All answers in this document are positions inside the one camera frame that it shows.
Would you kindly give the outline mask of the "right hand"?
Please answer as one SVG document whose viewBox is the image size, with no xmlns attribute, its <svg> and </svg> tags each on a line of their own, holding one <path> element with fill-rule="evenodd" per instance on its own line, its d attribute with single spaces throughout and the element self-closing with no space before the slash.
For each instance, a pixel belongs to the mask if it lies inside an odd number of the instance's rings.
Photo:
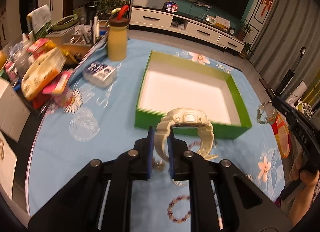
<svg viewBox="0 0 320 232">
<path fill-rule="evenodd" d="M 319 171 L 311 173 L 308 170 L 302 170 L 303 150 L 295 158 L 293 166 L 289 174 L 289 181 L 300 179 L 307 188 L 315 188 L 319 180 Z"/>
</svg>

